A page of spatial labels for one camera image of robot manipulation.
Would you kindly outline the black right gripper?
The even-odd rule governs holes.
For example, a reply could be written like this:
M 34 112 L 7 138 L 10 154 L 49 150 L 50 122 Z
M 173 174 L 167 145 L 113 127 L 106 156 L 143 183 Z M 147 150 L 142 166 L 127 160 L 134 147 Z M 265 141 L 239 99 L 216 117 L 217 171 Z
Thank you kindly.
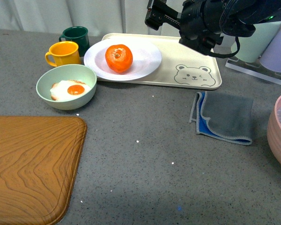
M 145 24 L 159 30 L 167 23 L 179 30 L 180 44 L 206 56 L 221 56 L 212 49 L 223 41 L 220 29 L 222 13 L 221 0 L 186 0 L 182 12 L 167 6 L 165 0 L 150 0 Z

